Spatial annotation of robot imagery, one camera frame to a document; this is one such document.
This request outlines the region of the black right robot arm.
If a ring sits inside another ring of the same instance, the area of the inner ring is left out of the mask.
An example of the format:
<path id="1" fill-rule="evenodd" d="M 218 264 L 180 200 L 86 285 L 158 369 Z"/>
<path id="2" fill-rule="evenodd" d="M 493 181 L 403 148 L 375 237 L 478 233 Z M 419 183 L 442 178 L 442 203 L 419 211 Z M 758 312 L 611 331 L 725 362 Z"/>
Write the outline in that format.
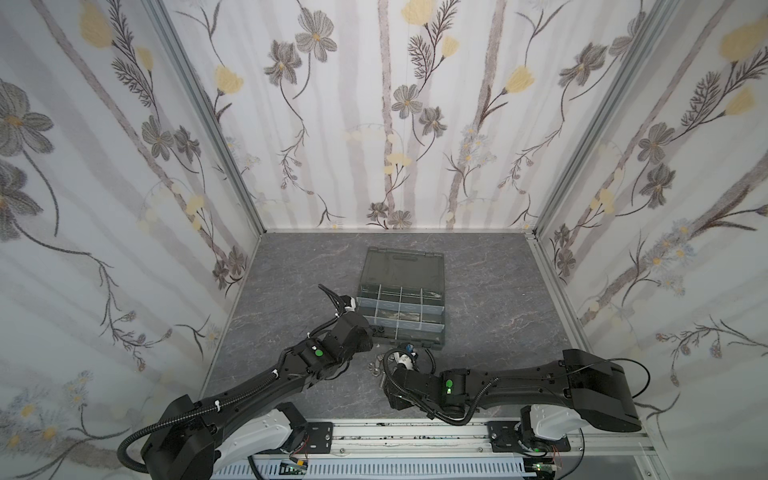
<path id="1" fill-rule="evenodd" d="M 417 408 L 455 427 L 469 424 L 479 410 L 519 405 L 518 437 L 529 449 L 586 426 L 612 433 L 642 429 L 619 361 L 579 349 L 566 349 L 560 360 L 535 367 L 440 373 L 419 371 L 412 354 L 393 349 L 384 355 L 382 372 L 391 408 Z"/>

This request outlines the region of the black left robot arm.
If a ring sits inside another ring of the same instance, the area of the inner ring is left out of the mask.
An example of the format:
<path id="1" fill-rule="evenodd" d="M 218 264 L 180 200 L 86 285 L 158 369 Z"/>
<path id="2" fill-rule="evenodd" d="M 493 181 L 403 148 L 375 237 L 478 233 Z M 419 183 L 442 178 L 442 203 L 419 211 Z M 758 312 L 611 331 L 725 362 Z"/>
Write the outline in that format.
<path id="1" fill-rule="evenodd" d="M 223 445 L 247 422 L 279 401 L 326 381 L 373 347 L 370 325 L 357 302 L 324 285 L 335 315 L 281 351 L 274 365 L 221 393 L 193 401 L 183 395 L 157 422 L 128 435 L 116 456 L 122 466 L 153 479 L 209 479 Z"/>

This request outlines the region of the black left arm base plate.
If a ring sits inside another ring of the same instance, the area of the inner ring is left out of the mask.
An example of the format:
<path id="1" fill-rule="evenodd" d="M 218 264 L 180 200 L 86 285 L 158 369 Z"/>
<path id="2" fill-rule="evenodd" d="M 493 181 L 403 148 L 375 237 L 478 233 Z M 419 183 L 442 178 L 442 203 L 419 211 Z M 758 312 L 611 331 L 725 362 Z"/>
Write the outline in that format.
<path id="1" fill-rule="evenodd" d="M 320 454 L 331 452 L 334 424 L 332 422 L 309 422 L 302 430 L 299 443 L 290 449 L 296 455 Z"/>

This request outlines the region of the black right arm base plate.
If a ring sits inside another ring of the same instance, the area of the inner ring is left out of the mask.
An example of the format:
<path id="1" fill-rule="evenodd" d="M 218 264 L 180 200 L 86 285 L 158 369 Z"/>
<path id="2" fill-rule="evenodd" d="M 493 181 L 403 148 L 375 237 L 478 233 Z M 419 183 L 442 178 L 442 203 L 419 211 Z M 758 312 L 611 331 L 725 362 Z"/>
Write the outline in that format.
<path id="1" fill-rule="evenodd" d="M 566 437 L 559 440 L 540 439 L 524 430 L 520 421 L 490 421 L 486 423 L 488 439 L 493 453 L 518 453 L 541 457 L 555 452 L 570 452 Z"/>

